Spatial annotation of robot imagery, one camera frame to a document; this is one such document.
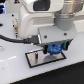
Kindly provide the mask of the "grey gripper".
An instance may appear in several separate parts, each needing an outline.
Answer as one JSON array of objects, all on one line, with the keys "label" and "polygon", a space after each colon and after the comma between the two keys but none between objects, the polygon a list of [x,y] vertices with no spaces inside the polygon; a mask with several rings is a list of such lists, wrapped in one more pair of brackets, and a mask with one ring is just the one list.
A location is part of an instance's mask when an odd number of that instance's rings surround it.
[{"label": "grey gripper", "polygon": [[70,41],[74,38],[74,24],[49,25],[38,28],[39,45],[43,47],[43,54],[47,54],[48,45],[62,43],[64,51],[68,50]]}]

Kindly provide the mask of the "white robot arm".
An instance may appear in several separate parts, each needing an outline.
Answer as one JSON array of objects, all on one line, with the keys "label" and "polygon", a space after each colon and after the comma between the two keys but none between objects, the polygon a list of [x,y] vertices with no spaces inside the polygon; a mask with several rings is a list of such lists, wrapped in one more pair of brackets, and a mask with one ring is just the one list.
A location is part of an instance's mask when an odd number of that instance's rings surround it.
[{"label": "white robot arm", "polygon": [[65,49],[77,35],[75,15],[84,0],[23,0],[19,11],[18,33],[26,43],[43,47],[47,54],[52,44]]}]

